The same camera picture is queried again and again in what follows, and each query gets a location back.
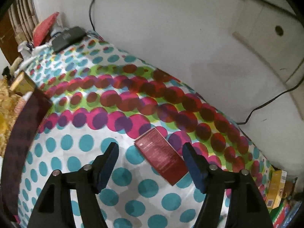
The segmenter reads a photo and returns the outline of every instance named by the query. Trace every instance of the electrical wire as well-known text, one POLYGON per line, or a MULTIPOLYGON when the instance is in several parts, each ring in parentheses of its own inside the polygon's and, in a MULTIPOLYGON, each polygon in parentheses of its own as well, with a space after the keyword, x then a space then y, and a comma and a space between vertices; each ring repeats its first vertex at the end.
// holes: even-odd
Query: electrical wire
POLYGON ((279 95, 275 96, 274 98, 272 98, 271 100, 267 101, 266 103, 256 107, 255 109, 253 109, 249 116, 247 117, 246 121, 245 122, 237 122, 237 125, 244 125, 248 122, 248 120, 250 119, 251 117, 251 114, 256 111, 256 110, 259 110, 259 109, 262 109, 263 107, 267 106, 268 104, 270 104, 271 102, 273 102, 274 100, 276 100, 278 97, 280 97, 281 95, 285 94, 285 93, 288 93, 288 92, 291 92, 291 91, 294 91, 295 89, 297 89, 304 81, 304 76, 302 77, 302 79, 300 80, 300 82, 298 84, 296 84, 293 88, 290 88, 282 93, 280 93, 279 95))
POLYGON ((287 9, 284 9, 284 8, 278 6, 278 5, 274 4, 274 3, 271 3, 271 2, 269 2, 267 0, 260 0, 260 1, 267 3, 268 5, 276 8, 276 9, 278 9, 278 10, 284 12, 284 13, 287 13, 288 15, 290 15, 291 17, 293 17, 294 19, 298 20, 298 17, 295 14, 293 14, 292 12, 288 11, 287 9))
POLYGON ((92 0, 92 2, 90 4, 89 18, 90 18, 90 22, 91 22, 92 28, 95 31, 95 26, 94 26, 93 21, 92 21, 92 6, 93 6, 94 2, 95 2, 95 0, 92 0))

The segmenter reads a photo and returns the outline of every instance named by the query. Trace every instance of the bed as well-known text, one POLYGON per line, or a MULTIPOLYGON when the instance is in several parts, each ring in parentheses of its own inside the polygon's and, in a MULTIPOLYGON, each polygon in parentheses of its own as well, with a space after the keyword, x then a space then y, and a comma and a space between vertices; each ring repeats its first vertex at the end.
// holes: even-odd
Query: bed
MULTIPOLYGON (((26 227, 38 196, 53 170, 76 171, 103 154, 111 142, 119 159, 97 195, 109 227, 191 228, 205 195, 186 174, 169 185, 142 157, 134 140, 157 130, 181 154, 185 142, 208 162, 238 172, 246 168, 265 198, 272 166, 236 123, 206 103, 185 83, 89 32, 79 43, 54 54, 40 52, 25 72, 53 106, 28 152, 18 199, 26 227)), ((224 227, 231 191, 223 200, 224 227)), ((83 228, 71 191, 77 228, 83 228)))

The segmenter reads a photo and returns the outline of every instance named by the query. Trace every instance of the pillow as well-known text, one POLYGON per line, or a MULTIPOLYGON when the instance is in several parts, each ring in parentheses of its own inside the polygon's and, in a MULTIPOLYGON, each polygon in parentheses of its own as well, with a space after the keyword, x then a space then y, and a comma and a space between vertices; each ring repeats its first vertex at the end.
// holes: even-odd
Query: pillow
POLYGON ((54 22, 59 15, 58 12, 53 13, 49 18, 39 23, 33 31, 34 47, 42 44, 44 38, 49 33, 49 29, 53 26, 54 22))

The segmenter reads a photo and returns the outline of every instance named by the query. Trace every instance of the packaging box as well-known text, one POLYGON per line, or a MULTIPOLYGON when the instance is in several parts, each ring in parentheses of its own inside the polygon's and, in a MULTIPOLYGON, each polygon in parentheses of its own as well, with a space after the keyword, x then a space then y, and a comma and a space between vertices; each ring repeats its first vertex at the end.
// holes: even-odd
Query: packaging box
POLYGON ((283 170, 276 170, 272 172, 268 194, 265 201, 268 209, 274 209, 280 205, 286 182, 286 176, 287 172, 283 170))
POLYGON ((25 72, 21 71, 10 86, 10 90, 23 96, 27 92, 33 92, 35 87, 36 84, 31 80, 31 78, 25 72))

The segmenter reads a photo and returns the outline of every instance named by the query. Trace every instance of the yellow cloth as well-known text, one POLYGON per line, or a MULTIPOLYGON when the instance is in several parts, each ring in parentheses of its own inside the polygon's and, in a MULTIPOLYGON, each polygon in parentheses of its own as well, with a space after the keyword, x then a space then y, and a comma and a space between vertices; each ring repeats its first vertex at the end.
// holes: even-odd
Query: yellow cloth
POLYGON ((0 80, 0 156, 4 157, 7 142, 18 117, 14 109, 21 97, 9 91, 6 79, 0 80))

